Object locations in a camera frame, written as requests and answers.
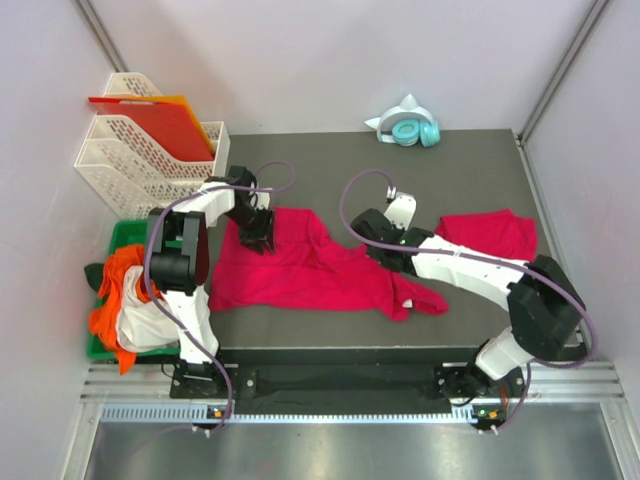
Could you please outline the pink t shirt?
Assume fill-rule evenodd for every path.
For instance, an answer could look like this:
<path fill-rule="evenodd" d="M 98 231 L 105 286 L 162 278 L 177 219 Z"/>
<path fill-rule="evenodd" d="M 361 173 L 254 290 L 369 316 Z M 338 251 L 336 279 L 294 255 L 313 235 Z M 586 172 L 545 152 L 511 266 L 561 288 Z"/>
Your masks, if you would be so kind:
<path fill-rule="evenodd" d="M 510 209 L 445 215 L 435 233 L 445 240 L 496 257 L 533 261 L 538 238 L 533 218 Z"/>
<path fill-rule="evenodd" d="M 225 230 L 213 267 L 213 312 L 264 305 L 281 309 L 357 312 L 376 310 L 394 322 L 415 310 L 443 315 L 439 293 L 393 273 L 366 255 L 366 247 L 334 241 L 310 209 L 278 208 L 275 252 L 260 255 L 240 244 L 239 227 Z"/>

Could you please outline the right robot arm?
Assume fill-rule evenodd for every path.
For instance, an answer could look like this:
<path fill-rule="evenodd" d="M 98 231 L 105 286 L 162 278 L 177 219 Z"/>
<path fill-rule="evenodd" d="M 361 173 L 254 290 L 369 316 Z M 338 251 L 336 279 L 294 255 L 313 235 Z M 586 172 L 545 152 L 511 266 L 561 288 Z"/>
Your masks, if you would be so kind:
<path fill-rule="evenodd" d="M 380 266 L 458 287 L 507 312 L 509 326 L 485 341 L 460 374 L 445 380 L 455 396 L 487 396 L 533 360 L 560 361 L 584 317 L 584 302 L 549 256 L 531 262 L 494 257 L 428 230 L 399 228 L 376 209 L 357 216 L 350 228 Z"/>

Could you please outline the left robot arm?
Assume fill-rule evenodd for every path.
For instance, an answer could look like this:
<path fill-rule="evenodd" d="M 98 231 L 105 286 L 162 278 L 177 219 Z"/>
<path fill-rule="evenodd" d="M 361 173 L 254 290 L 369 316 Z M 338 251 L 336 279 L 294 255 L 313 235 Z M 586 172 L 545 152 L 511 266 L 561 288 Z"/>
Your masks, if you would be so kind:
<path fill-rule="evenodd" d="M 143 280 L 162 296 L 152 301 L 177 328 L 180 360 L 173 382 L 192 381 L 205 396 L 226 387 L 228 375 L 217 354 L 219 342 L 210 325 L 208 228 L 226 216 L 239 229 L 239 241 L 260 255 L 275 252 L 275 212 L 269 191 L 243 166 L 225 177 L 210 177 L 190 195 L 155 208 L 147 218 Z"/>

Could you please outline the teal cat ear headphones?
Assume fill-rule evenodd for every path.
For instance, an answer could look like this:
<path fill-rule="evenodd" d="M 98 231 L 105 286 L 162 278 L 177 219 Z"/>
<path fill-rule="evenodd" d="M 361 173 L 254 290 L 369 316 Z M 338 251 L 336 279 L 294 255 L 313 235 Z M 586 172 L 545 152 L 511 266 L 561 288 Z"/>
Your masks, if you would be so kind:
<path fill-rule="evenodd" d="M 364 124 L 375 131 L 380 143 L 411 147 L 420 144 L 432 148 L 441 140 L 436 118 L 422 107 L 412 94 L 407 94 L 398 105 L 385 110 Z"/>

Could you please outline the white file organizer rack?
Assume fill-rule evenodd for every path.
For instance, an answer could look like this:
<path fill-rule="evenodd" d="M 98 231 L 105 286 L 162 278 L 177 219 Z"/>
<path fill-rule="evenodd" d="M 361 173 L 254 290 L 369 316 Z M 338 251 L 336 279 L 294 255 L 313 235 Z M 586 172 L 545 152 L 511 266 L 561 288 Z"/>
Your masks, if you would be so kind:
<path fill-rule="evenodd" d="M 164 95 L 142 73 L 115 73 L 103 95 Z M 150 209 L 195 191 L 227 170 L 230 138 L 222 121 L 202 122 L 215 147 L 212 161 L 182 162 L 124 115 L 95 115 L 74 163 L 76 171 L 124 220 L 144 219 Z"/>

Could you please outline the green plastic bin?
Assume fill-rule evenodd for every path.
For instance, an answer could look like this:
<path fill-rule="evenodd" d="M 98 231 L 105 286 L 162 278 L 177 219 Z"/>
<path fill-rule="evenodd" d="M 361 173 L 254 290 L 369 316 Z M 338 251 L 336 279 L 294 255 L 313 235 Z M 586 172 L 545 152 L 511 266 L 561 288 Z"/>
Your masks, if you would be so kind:
<path fill-rule="evenodd" d="M 118 222 L 112 232 L 110 246 L 107 255 L 113 254 L 118 248 L 132 244 L 141 244 L 146 239 L 145 220 L 126 220 Z M 117 359 L 112 352 L 106 350 L 100 339 L 89 334 L 86 347 L 87 357 L 94 362 L 116 364 Z M 180 353 L 179 345 L 166 348 L 155 349 L 148 352 L 138 353 L 136 361 L 138 363 L 151 363 L 153 359 L 178 358 Z"/>

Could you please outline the folded pink t shirt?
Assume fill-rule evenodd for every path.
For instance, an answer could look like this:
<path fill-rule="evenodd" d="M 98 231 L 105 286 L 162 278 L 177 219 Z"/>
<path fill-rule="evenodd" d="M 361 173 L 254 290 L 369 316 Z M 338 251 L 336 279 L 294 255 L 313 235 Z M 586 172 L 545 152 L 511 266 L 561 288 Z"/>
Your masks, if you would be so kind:
<path fill-rule="evenodd" d="M 435 233 L 445 240 L 496 257 L 533 261 L 538 238 L 533 218 L 510 209 L 445 215 Z"/>

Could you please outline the red orange folder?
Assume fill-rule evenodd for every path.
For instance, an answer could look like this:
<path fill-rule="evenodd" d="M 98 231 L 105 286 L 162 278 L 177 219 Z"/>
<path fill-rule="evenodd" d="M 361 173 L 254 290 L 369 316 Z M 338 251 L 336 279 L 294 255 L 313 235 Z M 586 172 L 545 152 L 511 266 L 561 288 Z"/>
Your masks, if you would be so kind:
<path fill-rule="evenodd" d="M 88 102 L 99 115 L 128 117 L 179 161 L 215 157 L 215 147 L 184 96 L 90 96 Z"/>

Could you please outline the dark green cloth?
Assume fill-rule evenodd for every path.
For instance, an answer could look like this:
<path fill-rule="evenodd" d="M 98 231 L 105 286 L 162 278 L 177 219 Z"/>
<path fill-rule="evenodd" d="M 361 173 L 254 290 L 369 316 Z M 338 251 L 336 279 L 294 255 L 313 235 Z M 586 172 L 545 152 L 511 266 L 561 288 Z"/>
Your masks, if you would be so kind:
<path fill-rule="evenodd" d="M 104 279 L 104 263 L 90 263 L 84 266 L 86 282 L 92 291 L 98 293 Z"/>

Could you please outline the orange t shirt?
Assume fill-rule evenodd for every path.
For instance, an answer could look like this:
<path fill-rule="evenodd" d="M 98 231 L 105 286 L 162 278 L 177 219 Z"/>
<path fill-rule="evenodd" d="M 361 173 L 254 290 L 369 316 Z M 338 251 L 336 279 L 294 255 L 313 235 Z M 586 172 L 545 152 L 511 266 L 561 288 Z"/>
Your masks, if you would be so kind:
<path fill-rule="evenodd" d="M 143 245 L 133 244 L 108 257 L 98 290 L 102 305 L 89 314 L 89 331 L 115 355 L 122 375 L 139 353 L 171 341 L 166 321 L 144 286 L 144 253 Z"/>

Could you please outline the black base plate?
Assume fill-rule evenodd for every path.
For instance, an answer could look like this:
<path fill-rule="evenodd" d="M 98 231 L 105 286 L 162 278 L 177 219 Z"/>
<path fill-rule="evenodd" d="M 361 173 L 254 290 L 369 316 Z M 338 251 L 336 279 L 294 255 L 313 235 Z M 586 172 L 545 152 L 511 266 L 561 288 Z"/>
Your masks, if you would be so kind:
<path fill-rule="evenodd" d="M 230 368 L 238 415 L 448 413 L 468 399 L 500 401 L 524 390 L 516 372 L 474 388 L 461 367 L 431 364 L 240 365 Z"/>

